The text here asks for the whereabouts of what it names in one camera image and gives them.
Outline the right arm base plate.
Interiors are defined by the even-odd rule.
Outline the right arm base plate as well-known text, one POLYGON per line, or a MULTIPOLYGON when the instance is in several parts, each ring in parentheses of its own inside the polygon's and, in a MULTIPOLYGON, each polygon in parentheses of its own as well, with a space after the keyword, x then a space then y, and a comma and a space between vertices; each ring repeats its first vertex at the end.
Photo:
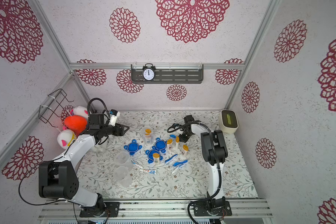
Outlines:
POLYGON ((197 217, 225 217, 231 216, 230 203, 223 197, 193 204, 194 215, 197 217))

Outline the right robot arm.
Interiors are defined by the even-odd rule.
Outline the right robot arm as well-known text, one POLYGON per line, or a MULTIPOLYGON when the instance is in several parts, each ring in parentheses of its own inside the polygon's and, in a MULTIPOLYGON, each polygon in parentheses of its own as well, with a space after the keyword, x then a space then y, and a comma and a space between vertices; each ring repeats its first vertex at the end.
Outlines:
POLYGON ((182 131, 179 134, 181 142, 186 143, 193 135, 199 137, 203 159, 210 167, 207 198, 190 202, 188 209, 195 205, 203 205, 207 210, 226 206, 222 170, 228 151, 223 132, 209 128, 203 122, 195 120, 192 115, 184 117, 183 125, 174 123, 167 132, 173 133, 178 130, 182 131))

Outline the slim yellow cap tube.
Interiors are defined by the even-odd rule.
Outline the slim yellow cap tube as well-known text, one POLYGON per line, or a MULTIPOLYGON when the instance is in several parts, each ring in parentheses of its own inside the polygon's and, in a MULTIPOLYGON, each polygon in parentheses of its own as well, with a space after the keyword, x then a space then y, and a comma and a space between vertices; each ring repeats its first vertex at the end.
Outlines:
POLYGON ((145 140, 146 140, 146 143, 147 143, 148 145, 151 144, 151 137, 147 137, 147 138, 145 138, 145 140))

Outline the red white toothpaste tube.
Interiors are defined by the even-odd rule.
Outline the red white toothpaste tube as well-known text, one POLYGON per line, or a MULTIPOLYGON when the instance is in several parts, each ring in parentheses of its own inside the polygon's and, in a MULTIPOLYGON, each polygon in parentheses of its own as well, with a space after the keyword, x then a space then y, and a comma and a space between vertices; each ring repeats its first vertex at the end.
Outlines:
POLYGON ((148 173, 148 174, 156 174, 156 170, 152 170, 152 169, 140 169, 140 171, 144 172, 144 173, 148 173))

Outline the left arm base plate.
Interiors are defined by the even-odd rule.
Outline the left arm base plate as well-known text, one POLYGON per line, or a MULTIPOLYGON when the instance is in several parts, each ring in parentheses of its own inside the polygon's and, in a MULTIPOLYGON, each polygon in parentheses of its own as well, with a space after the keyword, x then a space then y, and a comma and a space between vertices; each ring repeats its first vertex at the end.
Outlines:
POLYGON ((120 202, 103 202, 93 207, 82 207, 79 217, 117 217, 120 202))

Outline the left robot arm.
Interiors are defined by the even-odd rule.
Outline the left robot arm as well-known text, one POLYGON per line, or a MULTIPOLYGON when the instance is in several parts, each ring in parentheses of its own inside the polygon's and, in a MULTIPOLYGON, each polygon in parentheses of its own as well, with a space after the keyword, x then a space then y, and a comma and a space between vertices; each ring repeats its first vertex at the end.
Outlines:
POLYGON ((88 117, 86 128, 68 149, 52 161, 39 165, 39 196, 65 199, 79 205, 92 217, 101 217, 107 210, 103 197, 79 185, 75 167, 84 155, 103 138, 123 136, 128 126, 118 124, 120 112, 111 110, 88 117))

